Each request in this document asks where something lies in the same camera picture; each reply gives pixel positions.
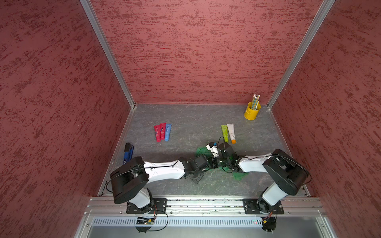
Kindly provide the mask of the white tube orange cap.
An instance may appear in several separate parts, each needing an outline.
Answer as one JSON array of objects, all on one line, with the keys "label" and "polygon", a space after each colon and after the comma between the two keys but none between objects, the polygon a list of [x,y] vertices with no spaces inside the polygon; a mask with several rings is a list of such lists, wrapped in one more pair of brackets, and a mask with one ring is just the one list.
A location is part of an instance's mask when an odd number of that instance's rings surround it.
[{"label": "white tube orange cap", "polygon": [[234,124],[227,124],[229,137],[232,144],[236,144],[236,136],[235,136],[235,130],[234,130]]}]

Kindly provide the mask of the blue tube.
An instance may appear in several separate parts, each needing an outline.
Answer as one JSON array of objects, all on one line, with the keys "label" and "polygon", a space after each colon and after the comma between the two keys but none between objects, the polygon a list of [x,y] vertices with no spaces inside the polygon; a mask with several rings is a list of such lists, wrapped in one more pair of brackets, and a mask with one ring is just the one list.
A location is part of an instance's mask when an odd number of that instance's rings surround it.
[{"label": "blue tube", "polygon": [[169,141],[169,139],[170,139],[171,128],[172,128],[172,124],[166,124],[165,137],[164,137],[165,141]]}]

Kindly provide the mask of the corner aluminium profile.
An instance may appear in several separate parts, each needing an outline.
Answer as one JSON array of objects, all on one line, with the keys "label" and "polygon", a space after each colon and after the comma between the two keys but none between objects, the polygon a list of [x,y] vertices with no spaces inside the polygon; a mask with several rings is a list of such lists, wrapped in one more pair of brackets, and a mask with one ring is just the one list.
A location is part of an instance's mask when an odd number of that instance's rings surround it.
[{"label": "corner aluminium profile", "polygon": [[311,44],[312,40],[314,39],[315,35],[317,34],[319,28],[321,27],[323,21],[325,20],[326,16],[328,15],[329,11],[331,10],[332,6],[334,5],[335,0],[324,0],[322,1],[315,17],[313,18],[310,26],[308,27],[303,39],[301,40],[289,66],[287,67],[284,75],[282,76],[278,86],[276,87],[273,95],[271,96],[267,108],[269,111],[272,110],[272,107],[275,105],[275,102],[277,101],[278,97],[280,96],[282,90],[286,86],[287,82],[289,81],[290,77],[292,76],[294,70],[296,69],[297,65],[299,64],[300,60],[302,59],[304,53],[308,49],[309,45]]},{"label": "corner aluminium profile", "polygon": [[116,76],[117,78],[117,81],[126,97],[126,99],[128,100],[129,102],[129,105],[130,107],[134,110],[135,107],[136,107],[136,102],[134,101],[133,99],[133,96],[130,92],[130,90],[128,89],[128,86],[126,84],[126,81],[125,81],[125,78],[122,74],[122,71],[117,63],[117,60],[112,52],[112,49],[107,41],[107,38],[104,34],[104,31],[101,27],[101,24],[96,16],[96,13],[94,11],[94,8],[91,4],[91,1],[89,0],[80,0],[80,3],[85,11],[85,14],[95,32],[95,35],[105,53],[105,56],[114,72],[114,75]]}]

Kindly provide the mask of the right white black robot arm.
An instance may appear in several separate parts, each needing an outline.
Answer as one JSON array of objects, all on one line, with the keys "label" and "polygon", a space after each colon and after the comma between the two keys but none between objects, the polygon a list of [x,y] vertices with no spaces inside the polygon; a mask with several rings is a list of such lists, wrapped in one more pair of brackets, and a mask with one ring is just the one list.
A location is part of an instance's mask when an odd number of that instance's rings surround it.
[{"label": "right white black robot arm", "polygon": [[238,156],[221,151],[207,158],[210,169],[227,168],[228,172],[267,173],[273,184],[259,196],[256,208],[262,214],[270,214],[283,198],[296,195],[303,186],[310,172],[296,160],[277,149],[270,154],[260,156]]}]

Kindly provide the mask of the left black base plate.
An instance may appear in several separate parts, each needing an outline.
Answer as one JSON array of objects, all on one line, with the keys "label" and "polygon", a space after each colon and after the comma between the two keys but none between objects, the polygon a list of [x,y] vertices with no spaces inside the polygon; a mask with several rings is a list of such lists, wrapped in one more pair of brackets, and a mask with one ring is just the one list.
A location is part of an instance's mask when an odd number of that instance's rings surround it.
[{"label": "left black base plate", "polygon": [[127,204],[127,214],[149,214],[154,215],[159,210],[166,211],[168,199],[166,198],[154,198],[151,202],[144,208],[138,208],[135,204],[128,202]]}]

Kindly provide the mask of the dark red tube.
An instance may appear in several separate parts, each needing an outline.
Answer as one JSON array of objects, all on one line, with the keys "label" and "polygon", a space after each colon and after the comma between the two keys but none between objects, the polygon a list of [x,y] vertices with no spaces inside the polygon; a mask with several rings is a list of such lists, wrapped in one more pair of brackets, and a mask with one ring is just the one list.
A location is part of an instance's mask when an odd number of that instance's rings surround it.
[{"label": "dark red tube", "polygon": [[154,126],[154,130],[155,130],[156,142],[160,142],[161,141],[161,129],[160,129],[160,125]]}]

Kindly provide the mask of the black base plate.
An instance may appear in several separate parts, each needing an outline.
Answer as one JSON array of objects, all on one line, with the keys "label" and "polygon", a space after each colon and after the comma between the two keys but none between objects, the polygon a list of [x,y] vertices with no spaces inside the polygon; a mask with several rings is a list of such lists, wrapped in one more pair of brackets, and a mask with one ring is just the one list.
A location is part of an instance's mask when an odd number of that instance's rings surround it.
[{"label": "black base plate", "polygon": [[166,198],[154,198],[151,202],[144,208],[138,208],[135,204],[128,202],[127,204],[127,214],[149,214],[154,215],[159,210],[166,211],[168,199]]},{"label": "black base plate", "polygon": [[284,209],[281,201],[278,201],[275,205],[270,205],[264,199],[243,199],[243,208],[247,215],[283,215]]}]

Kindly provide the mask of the green microfiber cloth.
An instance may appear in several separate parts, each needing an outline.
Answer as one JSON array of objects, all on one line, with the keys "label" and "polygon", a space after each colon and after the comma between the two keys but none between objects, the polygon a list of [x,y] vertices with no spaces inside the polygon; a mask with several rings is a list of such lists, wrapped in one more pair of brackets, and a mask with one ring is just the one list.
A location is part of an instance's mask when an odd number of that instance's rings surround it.
[{"label": "green microfiber cloth", "polygon": [[[200,156],[200,155],[204,155],[204,156],[205,156],[205,153],[206,153],[206,152],[207,152],[206,147],[198,148],[198,149],[196,150],[196,156],[197,156],[197,157]],[[212,170],[212,169],[210,169],[209,166],[208,166],[208,168],[204,169],[204,171],[208,171],[208,170]],[[236,180],[238,180],[238,181],[241,181],[245,176],[248,175],[248,173],[243,172],[242,169],[240,169],[240,172],[238,172],[238,173],[237,173],[237,172],[232,172],[231,174],[233,175],[233,178],[236,179]]]}]

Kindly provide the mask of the left corner aluminium profile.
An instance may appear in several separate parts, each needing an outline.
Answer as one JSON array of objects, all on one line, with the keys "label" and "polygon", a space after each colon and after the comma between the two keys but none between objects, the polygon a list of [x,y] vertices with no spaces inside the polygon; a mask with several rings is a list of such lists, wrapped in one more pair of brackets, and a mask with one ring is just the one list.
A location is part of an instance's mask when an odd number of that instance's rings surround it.
[{"label": "left corner aluminium profile", "polygon": [[122,71],[117,63],[117,60],[112,52],[112,49],[107,41],[107,38],[104,34],[104,31],[101,27],[101,24],[96,16],[96,13],[94,11],[94,8],[91,4],[91,1],[89,0],[80,0],[80,3],[85,11],[85,14],[95,32],[95,35],[105,53],[105,56],[114,72],[114,75],[116,76],[117,78],[117,81],[126,97],[126,99],[128,100],[129,102],[129,105],[130,107],[134,110],[135,107],[136,107],[136,102],[134,101],[133,99],[133,96],[130,92],[130,90],[128,89],[128,86],[126,84],[126,81],[125,81],[125,78],[122,74]]}]

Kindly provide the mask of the yellow cup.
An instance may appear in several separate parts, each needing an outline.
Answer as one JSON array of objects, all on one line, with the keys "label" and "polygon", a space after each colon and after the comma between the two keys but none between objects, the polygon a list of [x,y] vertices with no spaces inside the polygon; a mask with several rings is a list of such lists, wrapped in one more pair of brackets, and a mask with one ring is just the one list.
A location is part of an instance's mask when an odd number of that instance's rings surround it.
[{"label": "yellow cup", "polygon": [[255,120],[259,114],[260,109],[262,108],[260,104],[258,104],[257,109],[252,109],[251,106],[252,102],[249,102],[244,113],[244,117],[249,121]]}]

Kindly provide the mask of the right corner aluminium profile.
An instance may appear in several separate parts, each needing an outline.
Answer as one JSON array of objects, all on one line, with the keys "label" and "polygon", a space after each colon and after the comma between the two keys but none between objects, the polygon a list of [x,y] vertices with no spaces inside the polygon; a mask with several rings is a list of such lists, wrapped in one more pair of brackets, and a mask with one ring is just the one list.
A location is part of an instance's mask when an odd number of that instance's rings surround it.
[{"label": "right corner aluminium profile", "polygon": [[303,39],[301,40],[289,66],[287,67],[284,75],[282,76],[278,86],[276,87],[273,95],[271,96],[267,108],[269,111],[272,110],[272,107],[275,105],[275,102],[277,101],[278,97],[280,96],[282,90],[286,86],[287,82],[289,81],[290,77],[292,76],[294,70],[296,69],[297,65],[299,64],[300,60],[302,59],[304,53],[308,49],[309,45],[311,44],[312,40],[314,39],[315,35],[317,34],[319,28],[321,27],[323,21],[325,20],[326,16],[328,15],[329,11],[331,10],[332,6],[334,5],[335,0],[324,0],[322,1],[315,17],[313,18],[310,26],[308,27]]}]

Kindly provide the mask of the bundle of pencils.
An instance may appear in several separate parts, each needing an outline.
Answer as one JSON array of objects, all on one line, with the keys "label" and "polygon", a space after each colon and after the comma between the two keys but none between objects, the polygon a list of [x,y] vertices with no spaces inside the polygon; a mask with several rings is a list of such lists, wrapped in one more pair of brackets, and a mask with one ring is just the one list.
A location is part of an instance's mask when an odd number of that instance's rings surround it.
[{"label": "bundle of pencils", "polygon": [[251,104],[251,109],[252,110],[256,111],[258,109],[259,99],[260,99],[260,95],[259,94],[254,94],[253,95],[253,100],[252,100],[252,104]]}]

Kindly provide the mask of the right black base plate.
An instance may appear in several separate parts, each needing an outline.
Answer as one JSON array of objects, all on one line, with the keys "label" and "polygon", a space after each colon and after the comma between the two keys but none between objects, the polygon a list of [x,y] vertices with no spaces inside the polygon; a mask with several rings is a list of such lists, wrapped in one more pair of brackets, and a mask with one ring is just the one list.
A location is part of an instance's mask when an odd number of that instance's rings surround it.
[{"label": "right black base plate", "polygon": [[284,209],[281,201],[278,201],[275,205],[270,205],[264,199],[243,199],[243,208],[247,215],[283,215]]}]

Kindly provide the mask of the aluminium front rail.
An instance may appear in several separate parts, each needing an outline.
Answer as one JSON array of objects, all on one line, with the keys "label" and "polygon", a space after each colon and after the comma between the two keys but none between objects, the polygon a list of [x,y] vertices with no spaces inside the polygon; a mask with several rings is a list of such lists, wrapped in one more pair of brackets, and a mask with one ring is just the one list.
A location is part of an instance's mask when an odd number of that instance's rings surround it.
[{"label": "aluminium front rail", "polygon": [[[245,214],[243,199],[236,196],[157,196],[168,199],[166,213],[170,217],[180,216],[212,216],[240,217]],[[85,208],[86,216],[133,216],[127,214],[127,204],[115,204],[110,196],[92,197]],[[278,217],[326,217],[327,214],[317,197],[287,197],[281,201],[283,215]]]}]

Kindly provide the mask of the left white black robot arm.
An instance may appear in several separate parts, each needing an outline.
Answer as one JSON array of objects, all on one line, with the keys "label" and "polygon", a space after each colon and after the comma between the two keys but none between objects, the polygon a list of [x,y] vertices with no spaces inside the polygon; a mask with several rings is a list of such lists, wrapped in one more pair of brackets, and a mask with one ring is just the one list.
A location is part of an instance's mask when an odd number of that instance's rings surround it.
[{"label": "left white black robot arm", "polygon": [[115,204],[131,203],[138,209],[154,206],[152,193],[145,186],[161,180],[190,178],[198,183],[210,166],[204,156],[195,159],[180,158],[172,162],[145,162],[134,157],[110,174]]}]

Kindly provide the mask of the blue stapler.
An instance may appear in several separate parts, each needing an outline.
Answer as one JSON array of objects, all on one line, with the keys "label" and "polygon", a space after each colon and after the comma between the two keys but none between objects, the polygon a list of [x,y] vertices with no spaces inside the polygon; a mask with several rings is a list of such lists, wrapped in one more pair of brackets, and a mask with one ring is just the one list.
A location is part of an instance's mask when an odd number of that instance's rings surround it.
[{"label": "blue stapler", "polygon": [[130,143],[125,144],[123,164],[126,164],[132,159],[134,146]]}]

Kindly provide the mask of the red pink tube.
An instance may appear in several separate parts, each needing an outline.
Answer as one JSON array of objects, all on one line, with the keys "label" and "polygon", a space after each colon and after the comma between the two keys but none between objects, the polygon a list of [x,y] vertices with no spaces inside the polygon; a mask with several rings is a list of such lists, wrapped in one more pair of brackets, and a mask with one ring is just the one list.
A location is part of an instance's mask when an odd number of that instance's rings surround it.
[{"label": "red pink tube", "polygon": [[160,124],[160,140],[165,140],[166,123]]}]

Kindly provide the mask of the green tube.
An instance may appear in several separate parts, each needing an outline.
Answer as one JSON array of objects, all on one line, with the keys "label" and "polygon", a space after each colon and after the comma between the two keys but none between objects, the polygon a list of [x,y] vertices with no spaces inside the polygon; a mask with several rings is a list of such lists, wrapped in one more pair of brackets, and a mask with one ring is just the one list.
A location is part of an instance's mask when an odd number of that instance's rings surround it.
[{"label": "green tube", "polygon": [[228,132],[227,125],[222,125],[221,130],[222,130],[224,142],[228,143],[229,142],[229,132]]}]

